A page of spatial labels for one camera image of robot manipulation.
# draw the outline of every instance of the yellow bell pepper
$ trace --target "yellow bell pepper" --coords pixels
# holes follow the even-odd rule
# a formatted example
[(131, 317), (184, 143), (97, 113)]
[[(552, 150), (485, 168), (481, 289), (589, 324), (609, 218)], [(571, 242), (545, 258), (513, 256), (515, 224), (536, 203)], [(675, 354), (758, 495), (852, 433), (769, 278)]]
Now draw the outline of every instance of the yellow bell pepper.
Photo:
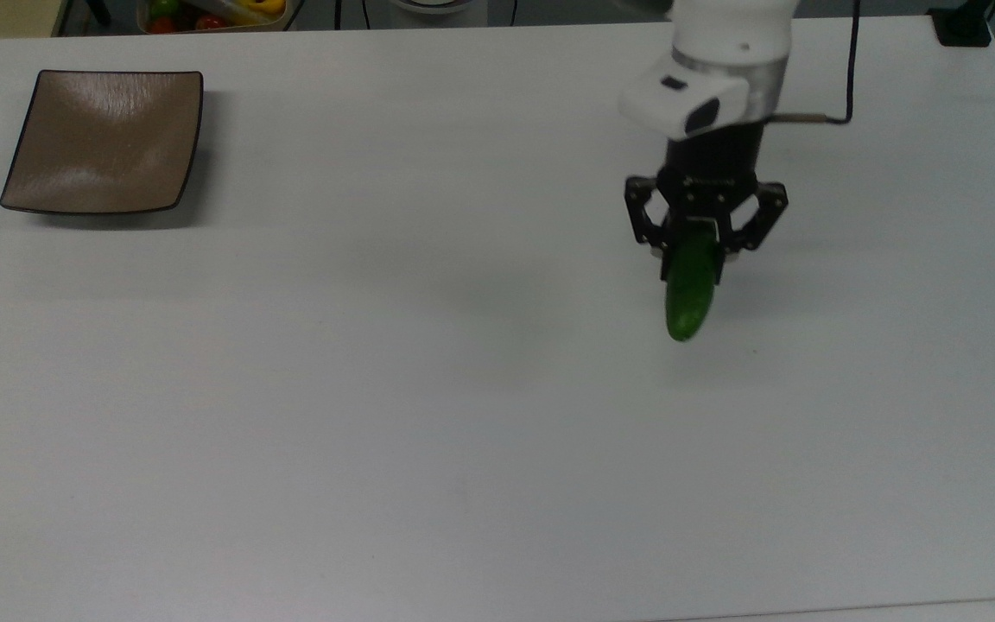
[(242, 0), (241, 4), (261, 13), (281, 13), (287, 8), (287, 0)]

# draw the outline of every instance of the red tomato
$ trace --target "red tomato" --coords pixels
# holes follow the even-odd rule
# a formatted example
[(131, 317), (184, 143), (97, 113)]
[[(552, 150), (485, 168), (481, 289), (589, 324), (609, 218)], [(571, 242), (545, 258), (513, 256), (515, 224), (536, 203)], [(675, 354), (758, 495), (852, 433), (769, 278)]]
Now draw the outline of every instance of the red tomato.
[(169, 32), (175, 32), (174, 21), (171, 20), (169, 16), (156, 17), (151, 24), (149, 24), (149, 32), (153, 35), (166, 35)]
[(229, 23), (213, 13), (206, 13), (204, 16), (198, 17), (198, 21), (194, 23), (194, 30), (212, 30), (214, 28), (229, 28)]

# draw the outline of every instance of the floor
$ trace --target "floor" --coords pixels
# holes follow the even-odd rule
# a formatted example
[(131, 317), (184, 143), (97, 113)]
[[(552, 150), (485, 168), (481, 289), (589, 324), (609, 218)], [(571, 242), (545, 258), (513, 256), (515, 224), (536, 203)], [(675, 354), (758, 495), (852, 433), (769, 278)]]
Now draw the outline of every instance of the floor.
[[(60, 32), (63, 35), (139, 35), (136, 24), (136, 3), (146, 0), (106, 0), (114, 23), (108, 28), (95, 23), (86, 3), (67, 0), (67, 11)], [(343, 28), (364, 27), (362, 0), (345, 0)], [(387, 0), (366, 0), (372, 28), (386, 27)], [(514, 0), (490, 0), (490, 24), (510, 22)], [(923, 15), (929, 7), (956, 7), (959, 0), (869, 0), (864, 15), (900, 16)], [(802, 0), (798, 16), (848, 16), (850, 0)], [(659, 19), (647, 13), (625, 8), (618, 0), (517, 0), (517, 24), (566, 24), (651, 21)], [(291, 30), (328, 30), (333, 27), (333, 3), (328, 0), (305, 0)], [(995, 16), (992, 18), (995, 34)]]

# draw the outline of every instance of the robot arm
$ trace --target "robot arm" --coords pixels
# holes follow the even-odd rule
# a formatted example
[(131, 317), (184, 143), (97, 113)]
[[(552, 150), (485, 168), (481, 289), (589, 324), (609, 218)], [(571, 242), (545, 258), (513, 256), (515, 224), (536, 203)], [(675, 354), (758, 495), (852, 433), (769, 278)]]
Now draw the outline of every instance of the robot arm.
[[(726, 260), (754, 251), (784, 212), (781, 184), (755, 177), (763, 128), (777, 108), (798, 0), (675, 0), (674, 46), (624, 89), (626, 117), (670, 139), (656, 177), (629, 177), (624, 201), (636, 241), (660, 251), (667, 329), (691, 339)], [(667, 201), (661, 224), (646, 206)], [(732, 212), (758, 209), (739, 229)]]
[(777, 107), (798, 0), (676, 0), (674, 46), (620, 110), (672, 141), (762, 121)]

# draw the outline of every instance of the plate rim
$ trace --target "plate rim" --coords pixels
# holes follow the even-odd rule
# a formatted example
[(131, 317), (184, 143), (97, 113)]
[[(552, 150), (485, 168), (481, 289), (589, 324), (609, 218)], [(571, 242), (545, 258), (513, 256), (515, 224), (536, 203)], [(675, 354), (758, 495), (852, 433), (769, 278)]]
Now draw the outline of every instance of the plate rim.
[[(17, 164), (17, 153), (21, 150), (21, 144), (25, 139), (25, 130), (29, 129), (29, 119), (30, 115), (33, 113), (33, 104), (36, 102), (36, 93), (41, 86), (41, 78), (47, 73), (86, 73), (86, 74), (106, 74), (106, 75), (122, 75), (122, 74), (133, 74), (133, 75), (197, 75), (198, 76), (198, 115), (194, 119), (194, 138), (190, 142), (190, 157), (187, 158), (187, 170), (182, 174), (182, 184), (179, 186), (179, 193), (174, 197), (174, 201), (170, 205), (163, 205), (159, 207), (150, 207), (145, 209), (133, 209), (126, 210), (126, 212), (63, 212), (63, 210), (58, 209), (38, 209), (33, 207), (22, 207), (18, 205), (8, 205), (5, 202), (5, 194), (7, 193), (7, 188), (10, 187), (10, 180), (13, 178), (15, 173), (15, 165)], [(182, 201), (182, 194), (186, 192), (187, 182), (190, 181), (190, 170), (194, 165), (194, 155), (198, 153), (198, 137), (202, 131), (202, 106), (206, 102), (206, 80), (205, 76), (202, 76), (201, 71), (131, 71), (131, 70), (117, 70), (117, 71), (90, 71), (90, 70), (70, 70), (70, 68), (42, 68), (39, 72), (36, 72), (36, 80), (33, 83), (33, 93), (29, 98), (29, 106), (25, 109), (25, 118), (22, 121), (21, 131), (17, 134), (17, 145), (15, 146), (15, 153), (13, 157), (10, 158), (10, 170), (7, 173), (7, 181), (3, 184), (3, 193), (0, 194), (0, 207), (5, 209), (10, 209), (12, 212), (25, 212), (25, 213), (43, 213), (47, 216), (125, 216), (131, 213), (154, 213), (154, 212), (165, 212), (165, 210), (174, 208), (174, 206), (179, 205), (179, 201)]]

